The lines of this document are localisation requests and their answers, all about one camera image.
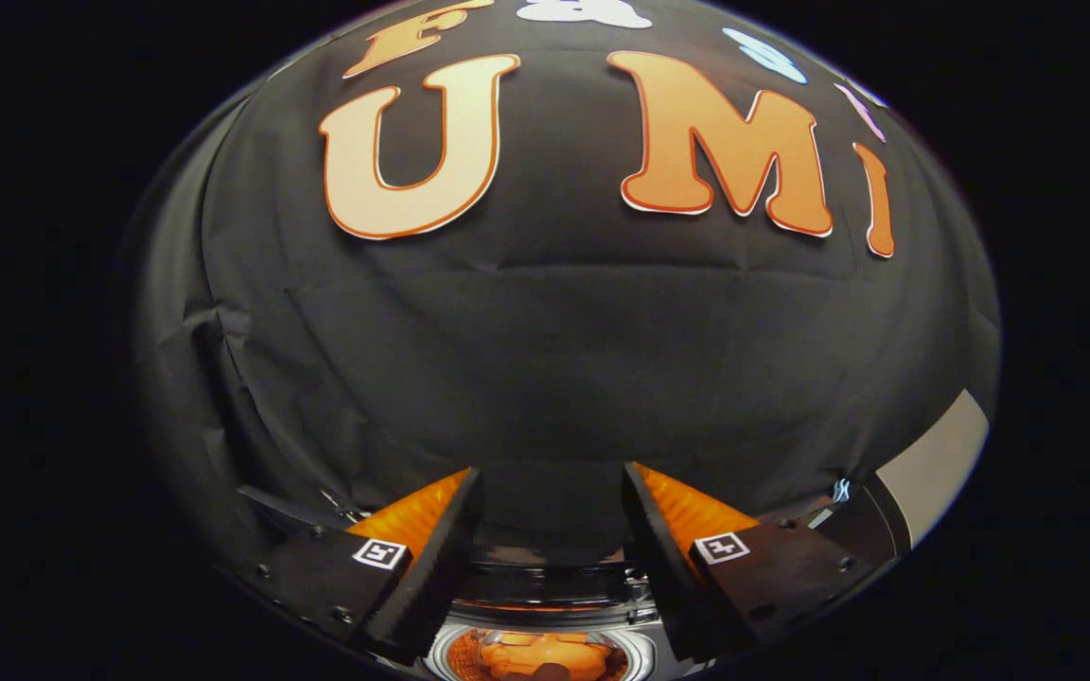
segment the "orange letter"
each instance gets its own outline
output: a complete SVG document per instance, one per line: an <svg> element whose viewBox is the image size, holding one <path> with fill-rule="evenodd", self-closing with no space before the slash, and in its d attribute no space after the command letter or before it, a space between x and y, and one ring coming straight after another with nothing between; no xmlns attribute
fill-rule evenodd
<svg viewBox="0 0 1090 681"><path fill-rule="evenodd" d="M697 174L700 142L735 212L750 215L775 162L776 191L766 203L774 223L813 236L831 233L813 113L762 89L743 120L683 61L647 52L613 52L608 61L632 74L642 100L642 169L621 183L628 205L685 215L708 210L714 189Z"/></svg>
<svg viewBox="0 0 1090 681"><path fill-rule="evenodd" d="M491 185L498 165L498 77L520 65L514 54L493 54L436 70L424 87L443 90L440 165L423 182L390 186L382 180L382 111L398 99L383 87L352 99L322 119L324 174L330 217L364 239L429 232L467 211Z"/></svg>
<svg viewBox="0 0 1090 681"><path fill-rule="evenodd" d="M410 52L419 52L424 47L435 45L440 36L424 36L424 31L448 31L465 21L465 10L485 8L488 4L494 4L494 0L468 0L467 3L433 10L376 32L368 36L372 45L368 46L368 52L364 52L363 60L348 69L342 77L362 74L373 66L379 66L387 61L397 60L398 57L405 57Z"/></svg>
<svg viewBox="0 0 1090 681"><path fill-rule="evenodd" d="M864 165L864 180L869 181L869 250L889 258L894 255L894 235L891 233L891 193L886 187L886 167L864 144L851 143L852 149Z"/></svg>

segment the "black cloth backdrop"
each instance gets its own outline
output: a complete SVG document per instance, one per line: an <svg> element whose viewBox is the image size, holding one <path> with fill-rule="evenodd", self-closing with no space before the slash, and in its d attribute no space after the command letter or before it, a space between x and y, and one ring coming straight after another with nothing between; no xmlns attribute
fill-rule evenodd
<svg viewBox="0 0 1090 681"><path fill-rule="evenodd" d="M986 255L903 122L875 112L879 142L834 74L796 45L778 47L806 85L755 64L722 27L778 40L713 9L645 1L635 8L654 25L630 31L524 21L519 8L471 10L432 47L347 81L376 27L332 35L219 109L140 212L120 307L133 314L144 430L234 568L255 550L242 483L372 510L476 465L480 542L593 562L628 538L625 461L766 512L877 469L964 389L993 417ZM689 61L740 111L759 89L803 104L832 235L785 232L762 203L740 219L720 191L699 216L626 206L641 108L606 63L615 50ZM522 65L500 85L498 171L481 202L425 235L374 242L337 228L322 195L326 113L399 86L382 173L416 182L441 146L440 94L424 76L505 52ZM869 186L852 142L886 165L891 259L864 244ZM774 169L765 197L775 182Z"/></svg>

